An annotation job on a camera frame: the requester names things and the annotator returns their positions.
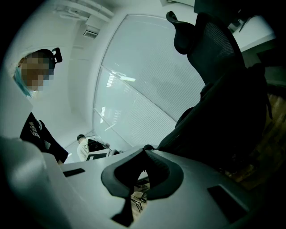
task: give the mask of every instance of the person in white shirt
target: person in white shirt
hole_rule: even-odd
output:
[[[97,142],[107,146],[108,148],[110,147],[110,145],[108,143],[104,143],[100,137],[95,137],[95,136],[86,137],[83,134],[80,134],[77,136],[77,141],[79,143],[79,146],[77,147],[77,154],[80,157],[80,161],[85,161],[89,155],[89,149],[88,149],[88,140],[89,139],[97,141]]]

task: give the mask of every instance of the office chair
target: office chair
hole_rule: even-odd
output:
[[[235,172],[264,129],[269,105],[265,70],[260,64],[245,68],[236,41],[218,19],[200,13],[194,28],[177,21],[173,12],[167,19],[176,28],[175,48],[188,55],[206,86],[200,102],[181,116],[158,150]],[[192,28],[192,36],[184,28]]]
[[[240,49],[228,28],[217,18],[199,13],[196,25],[178,21],[170,11],[166,18],[176,29],[175,49],[187,54],[205,84],[215,83],[229,65],[244,66]]]

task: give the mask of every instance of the person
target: person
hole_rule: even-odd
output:
[[[88,158],[90,152],[109,148],[108,143],[104,143],[100,137],[91,136],[86,137],[83,134],[77,136],[79,143],[77,147],[77,154],[80,157],[80,161],[85,161]]]
[[[59,48],[54,55],[48,49],[41,49],[23,57],[13,76],[15,83],[27,97],[33,97],[33,92],[41,90],[45,80],[54,73],[56,63],[62,61]],[[58,164],[63,164],[68,152],[61,147],[50,134],[45,124],[37,120],[32,113],[27,118],[20,138],[36,145],[42,153],[54,155]]]

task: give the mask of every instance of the mesh chair back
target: mesh chair back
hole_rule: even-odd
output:
[[[230,65],[244,66],[240,49],[229,29],[206,13],[198,14],[188,60],[205,84],[215,83]]]

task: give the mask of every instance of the white wall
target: white wall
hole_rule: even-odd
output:
[[[84,22],[80,23],[77,36],[73,43],[71,50],[71,58],[68,68],[68,99],[71,106],[71,110],[77,113],[83,119],[84,113],[87,109],[86,98],[87,94],[87,77],[89,76],[89,70],[92,66],[91,57],[93,53],[90,52],[90,48],[93,42],[97,42],[97,38],[84,37],[86,25]]]
[[[242,30],[237,29],[233,36],[242,52],[276,38],[274,31],[262,16],[251,18]]]

